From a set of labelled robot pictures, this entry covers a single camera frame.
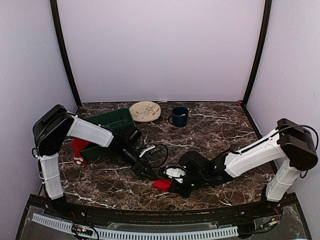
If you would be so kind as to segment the red sock with white pattern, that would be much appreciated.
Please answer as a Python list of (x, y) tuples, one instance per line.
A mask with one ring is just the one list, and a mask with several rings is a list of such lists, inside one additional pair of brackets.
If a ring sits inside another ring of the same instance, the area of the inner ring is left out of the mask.
[(169, 180), (169, 179), (165, 179), (165, 178), (161, 178), (161, 179), (158, 179), (156, 180), (154, 183), (153, 183), (153, 187), (155, 189), (158, 189), (158, 190), (161, 190), (163, 192), (168, 192), (169, 191), (169, 188), (171, 187), (173, 181), (172, 180)]

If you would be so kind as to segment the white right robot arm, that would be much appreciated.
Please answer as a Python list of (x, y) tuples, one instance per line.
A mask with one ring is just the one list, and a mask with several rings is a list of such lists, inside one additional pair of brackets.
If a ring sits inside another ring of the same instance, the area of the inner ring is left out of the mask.
[(318, 136), (313, 127), (282, 118), (268, 135), (242, 149), (225, 150), (212, 160), (188, 151), (180, 157), (178, 166), (165, 168), (164, 174), (171, 179), (167, 190), (188, 198), (194, 188), (217, 187), (281, 159), (281, 167), (265, 188), (264, 199), (255, 205), (255, 213), (266, 217), (298, 177), (317, 165)]

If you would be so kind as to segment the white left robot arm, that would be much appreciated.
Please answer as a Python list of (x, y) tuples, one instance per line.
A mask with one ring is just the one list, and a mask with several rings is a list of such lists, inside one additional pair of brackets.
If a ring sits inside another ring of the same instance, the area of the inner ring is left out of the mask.
[(57, 104), (41, 117), (32, 128), (36, 155), (44, 183), (45, 192), (51, 203), (51, 210), (60, 218), (67, 218), (71, 213), (70, 206), (62, 199), (62, 187), (59, 153), (67, 137), (73, 138), (77, 150), (82, 151), (89, 145), (99, 146), (116, 153), (125, 160), (135, 175), (154, 180), (156, 174), (151, 164), (135, 149), (140, 138), (136, 127), (122, 132), (92, 122), (65, 109)]

